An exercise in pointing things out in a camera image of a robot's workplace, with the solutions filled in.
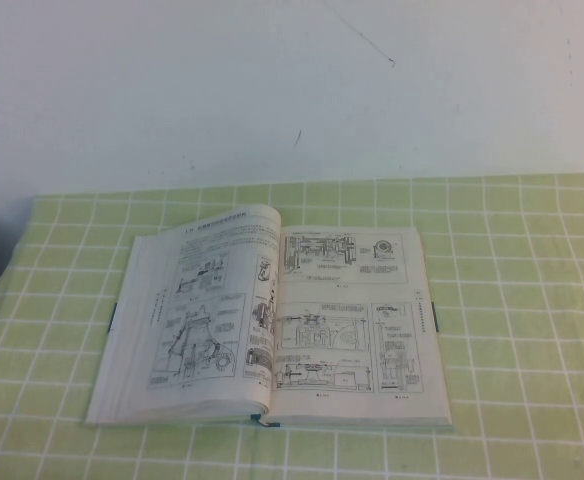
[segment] technical drawing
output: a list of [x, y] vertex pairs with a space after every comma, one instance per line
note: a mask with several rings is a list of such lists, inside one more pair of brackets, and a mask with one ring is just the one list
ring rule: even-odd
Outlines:
[[245, 363], [247, 365], [261, 365], [272, 371], [272, 355], [262, 348], [250, 348]]
[[374, 244], [374, 258], [390, 258], [392, 256], [392, 244], [387, 240], [379, 240]]
[[193, 302], [174, 309], [161, 332], [149, 387], [234, 376], [244, 300], [243, 294], [224, 295], [205, 301], [212, 307]]
[[319, 390], [372, 390], [372, 372], [368, 367], [342, 363], [286, 363], [276, 373], [277, 388]]
[[287, 273], [300, 269], [313, 258], [339, 260], [345, 265], [356, 261], [354, 237], [339, 235], [291, 235], [285, 237], [283, 266]]
[[259, 327], [270, 333], [274, 333], [276, 277], [271, 279], [270, 291], [266, 295], [267, 298], [263, 295], [255, 294], [254, 299], [252, 300], [252, 319], [259, 325]]
[[374, 306], [381, 391], [422, 391], [412, 306]]
[[187, 294], [206, 292], [210, 289], [223, 287], [228, 265], [228, 252], [218, 253], [204, 259], [199, 265], [183, 267], [175, 293], [175, 299]]
[[270, 279], [270, 270], [272, 268], [272, 261], [266, 257], [259, 257], [259, 271], [256, 275], [261, 282], [267, 282]]
[[279, 319], [281, 347], [367, 350], [365, 318], [326, 315], [288, 316]]

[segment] table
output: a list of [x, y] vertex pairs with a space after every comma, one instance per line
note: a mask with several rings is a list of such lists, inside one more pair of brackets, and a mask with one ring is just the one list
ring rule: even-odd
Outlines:
[[[241, 203], [420, 230], [453, 430], [81, 425], [133, 236]], [[584, 478], [584, 174], [39, 198], [0, 280], [4, 478]]]

